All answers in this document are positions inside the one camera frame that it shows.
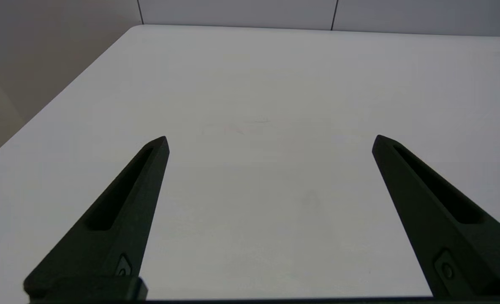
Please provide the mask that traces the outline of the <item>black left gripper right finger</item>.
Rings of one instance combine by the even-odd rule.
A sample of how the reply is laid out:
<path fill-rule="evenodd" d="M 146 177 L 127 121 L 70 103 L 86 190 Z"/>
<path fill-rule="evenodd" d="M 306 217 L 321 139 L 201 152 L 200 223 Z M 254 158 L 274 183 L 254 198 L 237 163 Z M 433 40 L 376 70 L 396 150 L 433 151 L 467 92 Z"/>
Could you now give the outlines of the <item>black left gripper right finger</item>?
<path fill-rule="evenodd" d="M 434 298 L 500 299 L 500 223 L 401 143 L 372 154 Z"/>

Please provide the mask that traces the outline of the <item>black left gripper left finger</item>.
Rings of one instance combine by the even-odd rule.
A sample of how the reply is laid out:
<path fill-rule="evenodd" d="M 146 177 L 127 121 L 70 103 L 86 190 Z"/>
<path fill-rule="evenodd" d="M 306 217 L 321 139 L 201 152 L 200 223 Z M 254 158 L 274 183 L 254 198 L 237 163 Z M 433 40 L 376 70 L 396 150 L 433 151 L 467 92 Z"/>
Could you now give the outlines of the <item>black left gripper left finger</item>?
<path fill-rule="evenodd" d="M 170 150 L 144 145 L 23 283 L 30 301 L 142 301 L 139 273 Z"/>

